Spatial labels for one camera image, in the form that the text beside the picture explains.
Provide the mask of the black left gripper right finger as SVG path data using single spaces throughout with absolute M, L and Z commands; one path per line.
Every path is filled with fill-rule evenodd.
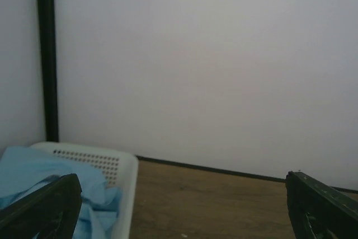
M 303 172 L 288 172 L 285 186 L 296 238 L 357 238 L 357 200 Z

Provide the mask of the light blue button shirt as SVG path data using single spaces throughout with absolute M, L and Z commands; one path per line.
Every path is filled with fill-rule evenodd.
M 1 238 L 110 238 L 120 199 L 89 164 L 29 147 L 1 157 Z

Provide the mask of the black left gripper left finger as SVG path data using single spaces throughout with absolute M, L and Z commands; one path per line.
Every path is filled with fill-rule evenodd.
M 76 174 L 61 176 L 1 210 L 1 238 L 72 238 L 81 210 Z

